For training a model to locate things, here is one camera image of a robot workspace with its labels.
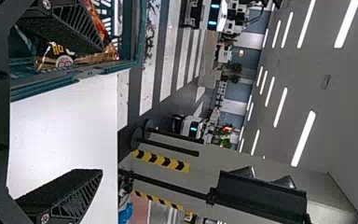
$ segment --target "white panel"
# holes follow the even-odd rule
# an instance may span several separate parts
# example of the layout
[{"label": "white panel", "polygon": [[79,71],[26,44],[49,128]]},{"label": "white panel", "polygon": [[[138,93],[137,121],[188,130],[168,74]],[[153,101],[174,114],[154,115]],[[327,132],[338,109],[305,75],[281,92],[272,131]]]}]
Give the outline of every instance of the white panel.
[{"label": "white panel", "polygon": [[197,88],[197,98],[196,102],[199,101],[199,99],[202,97],[202,95],[205,93],[205,87],[198,87]]},{"label": "white panel", "polygon": [[144,62],[144,71],[142,73],[142,88],[141,88],[141,99],[139,107],[139,115],[142,116],[145,112],[152,108],[153,105],[153,89],[154,89],[154,79],[156,74],[156,56],[157,56],[157,46],[158,46],[158,29],[159,29],[159,13],[161,0],[156,0],[149,3],[154,9],[148,10],[148,19],[151,24],[148,24],[148,29],[146,31],[146,38],[151,38],[150,41],[153,43],[153,47],[148,50],[148,54],[151,55],[147,57]]},{"label": "white panel", "polygon": [[117,76],[82,79],[18,101],[10,116],[10,195],[18,198],[72,169],[102,169],[82,223],[116,223]]},{"label": "white panel", "polygon": [[176,37],[178,34],[178,24],[180,1],[171,1],[168,12],[167,35],[165,37],[164,64],[162,65],[161,91],[159,100],[163,101],[171,95],[173,64],[176,52]]},{"label": "white panel", "polygon": [[225,99],[222,103],[220,111],[244,116],[246,113],[246,106],[246,103]]},{"label": "white panel", "polygon": [[117,129],[121,130],[128,124],[129,93],[130,93],[130,70],[117,74],[117,103],[120,108],[117,113]]},{"label": "white panel", "polygon": [[236,47],[247,48],[247,49],[262,49],[264,35],[255,33],[242,33],[237,37],[238,42],[235,42]]},{"label": "white panel", "polygon": [[199,44],[199,36],[200,36],[200,30],[195,30],[194,37],[193,37],[193,46],[191,47],[190,67],[188,68],[187,83],[193,80],[194,66],[196,63],[196,56],[197,56],[197,46]]},{"label": "white panel", "polygon": [[202,107],[203,107],[203,101],[200,103],[199,107],[197,107],[197,110],[194,112],[194,117],[199,118],[200,114],[202,112]]},{"label": "white panel", "polygon": [[204,42],[205,42],[205,34],[206,31],[202,30],[201,31],[201,41],[200,41],[200,46],[199,46],[199,55],[197,56],[197,68],[196,68],[196,77],[198,77],[200,75],[200,66],[201,66],[201,59],[202,59],[202,53],[203,53],[203,48],[204,48]]},{"label": "white panel", "polygon": [[183,31],[183,40],[182,40],[182,49],[180,52],[180,62],[179,62],[179,73],[178,80],[176,83],[176,90],[179,91],[185,85],[185,76],[186,76],[186,63],[187,63],[187,53],[189,47],[190,39],[190,29],[185,29]]}]

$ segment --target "black base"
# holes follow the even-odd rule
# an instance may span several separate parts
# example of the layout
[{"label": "black base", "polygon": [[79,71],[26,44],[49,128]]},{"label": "black base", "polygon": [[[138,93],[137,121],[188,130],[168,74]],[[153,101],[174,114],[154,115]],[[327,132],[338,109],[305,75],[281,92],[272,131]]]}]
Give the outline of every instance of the black base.
[{"label": "black base", "polygon": [[137,128],[135,130],[135,132],[133,132],[132,138],[131,138],[131,151],[138,149],[138,147],[139,147],[139,145],[141,145],[141,143],[139,143],[137,141],[137,139],[143,138],[143,136],[144,136],[144,131],[142,130],[142,128]]},{"label": "black base", "polygon": [[149,139],[150,138],[151,132],[147,131],[148,128],[151,128],[151,129],[156,128],[152,119],[145,120],[145,123],[144,123],[144,139]]}]

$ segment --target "industrial machine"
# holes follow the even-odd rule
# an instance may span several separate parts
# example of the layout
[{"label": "industrial machine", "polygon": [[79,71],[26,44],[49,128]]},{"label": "industrial machine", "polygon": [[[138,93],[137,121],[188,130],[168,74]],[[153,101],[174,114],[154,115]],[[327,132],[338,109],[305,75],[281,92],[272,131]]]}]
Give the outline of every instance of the industrial machine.
[{"label": "industrial machine", "polygon": [[194,116],[172,116],[172,130],[174,133],[181,134],[194,139],[201,139],[207,128],[205,119]]},{"label": "industrial machine", "polygon": [[218,43],[216,48],[216,60],[218,63],[228,63],[232,59],[232,44],[226,45],[225,43]]},{"label": "industrial machine", "polygon": [[[264,0],[229,0],[227,22],[223,33],[231,38],[239,36],[247,26],[259,21],[267,4],[268,2]],[[251,7],[261,7],[260,15],[256,18],[250,18]]]},{"label": "industrial machine", "polygon": [[188,0],[183,26],[223,32],[227,20],[227,0]]},{"label": "industrial machine", "polygon": [[210,188],[210,192],[205,194],[124,169],[118,169],[118,173],[203,200],[208,206],[218,204],[233,212],[248,213],[284,224],[311,224],[307,214],[307,192],[298,189],[290,175],[268,182],[256,179],[252,166],[230,172],[220,171],[217,187]]}]

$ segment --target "black equipment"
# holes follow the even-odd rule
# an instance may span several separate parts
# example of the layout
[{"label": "black equipment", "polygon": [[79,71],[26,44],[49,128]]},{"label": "black equipment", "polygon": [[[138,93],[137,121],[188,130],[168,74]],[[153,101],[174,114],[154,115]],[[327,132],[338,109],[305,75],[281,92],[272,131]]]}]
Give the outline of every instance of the black equipment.
[{"label": "black equipment", "polygon": [[21,196],[16,203],[34,224],[78,224],[102,178],[102,170],[73,170]]},{"label": "black equipment", "polygon": [[71,51],[104,51],[105,44],[81,0],[35,0],[17,24]]}]

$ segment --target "bolt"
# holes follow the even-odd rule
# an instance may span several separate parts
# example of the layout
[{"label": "bolt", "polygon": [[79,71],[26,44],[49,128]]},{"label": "bolt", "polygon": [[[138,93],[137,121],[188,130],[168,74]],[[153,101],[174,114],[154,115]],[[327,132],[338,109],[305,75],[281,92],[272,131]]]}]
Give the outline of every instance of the bolt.
[{"label": "bolt", "polygon": [[51,3],[49,0],[43,0],[43,7],[47,10],[51,10]]}]

